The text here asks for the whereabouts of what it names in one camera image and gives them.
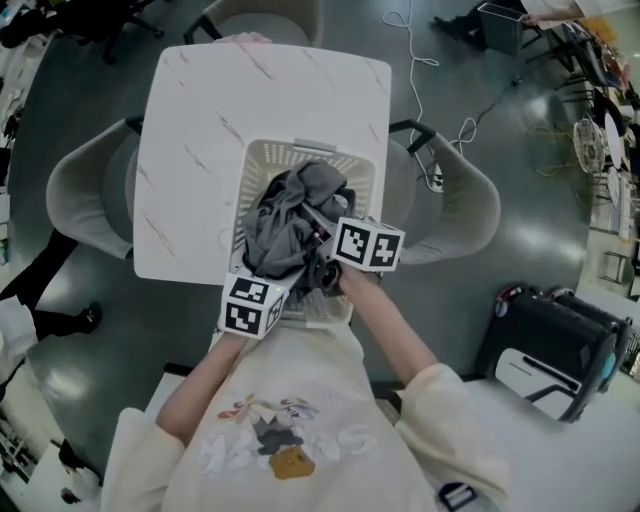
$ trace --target marble table top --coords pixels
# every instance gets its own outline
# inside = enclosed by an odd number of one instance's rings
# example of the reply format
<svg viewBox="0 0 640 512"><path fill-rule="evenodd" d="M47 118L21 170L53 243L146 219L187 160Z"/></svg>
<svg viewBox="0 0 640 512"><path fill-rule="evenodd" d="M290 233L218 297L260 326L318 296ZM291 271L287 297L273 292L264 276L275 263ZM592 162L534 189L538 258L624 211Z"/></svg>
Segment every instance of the marble table top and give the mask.
<svg viewBox="0 0 640 512"><path fill-rule="evenodd" d="M376 166L382 210L391 68L276 44L174 47L160 56L140 142L134 266L143 278L224 282L247 146L333 145Z"/></svg>

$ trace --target gray floor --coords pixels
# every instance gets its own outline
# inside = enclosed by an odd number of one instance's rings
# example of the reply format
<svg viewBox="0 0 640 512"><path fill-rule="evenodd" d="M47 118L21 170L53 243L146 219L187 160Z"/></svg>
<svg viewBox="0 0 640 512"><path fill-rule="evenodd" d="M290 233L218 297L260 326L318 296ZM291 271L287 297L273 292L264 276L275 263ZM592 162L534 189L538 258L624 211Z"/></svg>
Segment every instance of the gray floor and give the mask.
<svg viewBox="0 0 640 512"><path fill-rule="evenodd" d="M118 63L106 66L101 47L58 40L46 55L31 91L11 167L13 233L17 270L44 247L51 230L44 202L48 176L69 151L122 117L144 111L161 50L180 34L207 0L158 1L145 11L166 29L163 40L135 27L116 48ZM415 81L424 122L453 139L466 117L476 117L516 74L513 61L479 53L434 32L434 15L464 11L469 0L416 2L415 51L440 61L418 65ZM408 0L325 0L323 46L389 62L393 68L392 120L416 116L408 84L407 33L386 27L388 9L406 12ZM542 51L544 42L530 51ZM490 319L493 297L506 284L575 286L588 231L588 213L574 198L578 173L543 178L536 165L562 161L550 140L527 136L530 127L565 120L553 86L564 75L557 64L525 76L517 89L483 120L465 155L497 185L503 216L495 240L468 258L404 267L384 287L436 354L459 372L469 372ZM405 134L398 140L405 141ZM423 183L406 226L416 240L434 222L439 197ZM80 454L103 470L118 413L144 408L166 361L194 365L206 351L220 289L138 279L130 261L79 247L47 290L43 308L76 312L91 300L104 320L91 336L50 338L30 357L62 431ZM393 374L357 320L372 379Z"/></svg>

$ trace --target black cable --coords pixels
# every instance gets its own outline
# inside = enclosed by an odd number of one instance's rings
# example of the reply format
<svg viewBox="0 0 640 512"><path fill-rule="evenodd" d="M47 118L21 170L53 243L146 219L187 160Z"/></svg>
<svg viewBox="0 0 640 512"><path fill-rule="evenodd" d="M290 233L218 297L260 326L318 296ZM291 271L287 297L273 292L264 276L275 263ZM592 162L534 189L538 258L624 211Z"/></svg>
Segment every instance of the black cable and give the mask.
<svg viewBox="0 0 640 512"><path fill-rule="evenodd" d="M489 112L491 112L495 107L498 106L498 104L502 101L502 99L504 98L504 96L507 94L507 92L509 91L509 89L516 87L515 85L513 85L512 83L510 83L509 85L507 85L504 89L502 89L502 91L500 92L500 94L498 95L498 97L493 100L493 102L491 103L491 105L489 105L487 108L485 108L482 112L480 112L480 114L478 114L478 118L476 119L476 124L475 126L472 126L470 128L467 128L464 132L462 132L462 134L460 135L460 139L464 139L465 136L472 132L473 130L478 130L478 128L480 127L480 123L482 122L482 119L484 118L484 116L486 116ZM427 167L425 167L425 172L429 175L429 177L431 177L433 175L432 172L430 172L430 170L433 168L435 169L436 166L436 162L435 160L433 162L431 162ZM424 174L418 176L418 178L416 179L416 181L420 181L421 179L425 180L425 185L426 185L426 180L427 180L427 176L425 176Z"/></svg>

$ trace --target cartoon print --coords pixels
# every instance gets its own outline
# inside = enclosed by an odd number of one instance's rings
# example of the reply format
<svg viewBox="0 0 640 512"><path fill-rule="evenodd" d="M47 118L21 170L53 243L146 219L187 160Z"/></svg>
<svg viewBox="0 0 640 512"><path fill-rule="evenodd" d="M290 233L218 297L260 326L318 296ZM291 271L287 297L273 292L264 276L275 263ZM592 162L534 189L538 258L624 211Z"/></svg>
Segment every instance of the cartoon print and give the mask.
<svg viewBox="0 0 640 512"><path fill-rule="evenodd" d="M317 413L318 410L302 398L286 398L276 405L258 399L252 393L244 402L235 402L233 410L219 413L218 418L235 420L236 424L249 418L262 445L257 454L270 456L269 465L276 478L286 480L309 476L315 469L313 461L300 449L304 440L294 433L293 428L294 419L311 420Z"/></svg>
<svg viewBox="0 0 640 512"><path fill-rule="evenodd" d="M231 443L225 437L229 434L202 440L198 457L202 473L218 474L254 463L263 471L271 470L278 480L302 478L313 474L317 460L338 462L377 446L367 425L347 426L337 436L311 429L308 422L317 414L318 409L299 397L274 403L251 394L235 402L218 413L218 419L251 428L243 427Z"/></svg>

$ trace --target white laundry basket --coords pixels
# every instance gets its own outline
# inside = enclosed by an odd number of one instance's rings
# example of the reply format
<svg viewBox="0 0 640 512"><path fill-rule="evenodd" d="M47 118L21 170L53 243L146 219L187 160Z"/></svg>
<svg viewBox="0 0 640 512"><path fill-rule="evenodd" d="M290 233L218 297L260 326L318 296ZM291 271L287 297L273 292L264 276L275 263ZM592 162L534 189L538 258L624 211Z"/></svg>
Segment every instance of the white laundry basket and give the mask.
<svg viewBox="0 0 640 512"><path fill-rule="evenodd" d="M355 215L364 217L369 214L376 174L375 166L369 160L340 153L334 146L315 142L254 140L247 147L242 169L240 196L233 224L233 251L245 242L242 219L256 197L266 190L275 176L307 160L324 160L344 174L348 187L356 193ZM353 306L344 296L327 298L316 289L297 304L287 301L281 324L321 329L327 324L348 322L352 311Z"/></svg>

